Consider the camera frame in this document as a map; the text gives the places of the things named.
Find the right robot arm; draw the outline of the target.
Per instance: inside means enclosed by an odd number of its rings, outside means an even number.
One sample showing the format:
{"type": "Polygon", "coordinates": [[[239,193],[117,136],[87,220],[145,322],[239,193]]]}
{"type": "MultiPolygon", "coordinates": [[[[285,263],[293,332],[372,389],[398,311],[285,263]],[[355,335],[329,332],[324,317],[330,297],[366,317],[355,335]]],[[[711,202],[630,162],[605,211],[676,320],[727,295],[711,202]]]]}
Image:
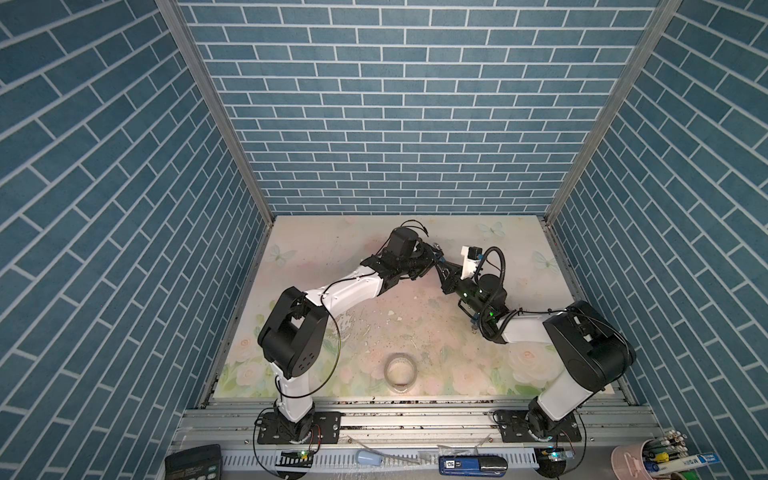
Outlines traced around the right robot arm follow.
{"type": "Polygon", "coordinates": [[[626,338],[584,301],[542,312],[507,305],[506,258],[492,246],[463,247],[461,263],[446,259],[429,245],[433,266],[445,294],[458,296],[458,307],[487,341],[516,346],[550,345],[564,371],[530,401],[525,416],[529,435],[549,440],[575,419],[575,411],[604,387],[621,378],[636,354],[626,338]]]}

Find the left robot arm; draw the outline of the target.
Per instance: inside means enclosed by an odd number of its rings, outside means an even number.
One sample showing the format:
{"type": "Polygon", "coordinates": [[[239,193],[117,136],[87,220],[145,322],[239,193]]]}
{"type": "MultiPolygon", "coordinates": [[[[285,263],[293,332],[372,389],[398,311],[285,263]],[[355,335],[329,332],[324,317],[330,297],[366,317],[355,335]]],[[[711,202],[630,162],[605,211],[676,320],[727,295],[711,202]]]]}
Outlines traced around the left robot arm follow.
{"type": "Polygon", "coordinates": [[[319,358],[327,325],[340,334],[338,317],[374,299],[404,280],[423,277],[439,250],[423,241],[428,230],[409,219],[393,229],[379,250],[346,276],[309,291],[284,290],[259,332],[257,341],[275,375],[277,433],[298,443],[317,431],[308,372],[319,358]]]}

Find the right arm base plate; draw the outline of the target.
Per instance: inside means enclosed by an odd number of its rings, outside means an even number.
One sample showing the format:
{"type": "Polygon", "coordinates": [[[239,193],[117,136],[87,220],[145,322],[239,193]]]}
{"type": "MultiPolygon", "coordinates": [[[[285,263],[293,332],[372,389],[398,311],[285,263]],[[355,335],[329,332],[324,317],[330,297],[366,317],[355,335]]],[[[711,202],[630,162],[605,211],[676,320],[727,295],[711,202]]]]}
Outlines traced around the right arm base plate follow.
{"type": "Polygon", "coordinates": [[[491,419],[499,430],[504,443],[553,442],[570,440],[575,443],[583,438],[574,413],[560,420],[550,419],[543,411],[495,410],[491,419]]]}

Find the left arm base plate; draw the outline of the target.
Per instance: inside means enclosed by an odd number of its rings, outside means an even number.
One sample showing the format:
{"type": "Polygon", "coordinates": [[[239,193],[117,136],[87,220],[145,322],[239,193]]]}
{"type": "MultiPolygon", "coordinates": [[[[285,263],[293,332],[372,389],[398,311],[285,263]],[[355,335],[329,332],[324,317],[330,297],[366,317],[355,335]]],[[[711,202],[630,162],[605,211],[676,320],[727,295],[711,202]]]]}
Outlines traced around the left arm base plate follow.
{"type": "Polygon", "coordinates": [[[340,412],[311,410],[298,422],[291,422],[279,411],[268,409],[256,421],[256,442],[259,445],[337,444],[340,425],[340,412]]]}

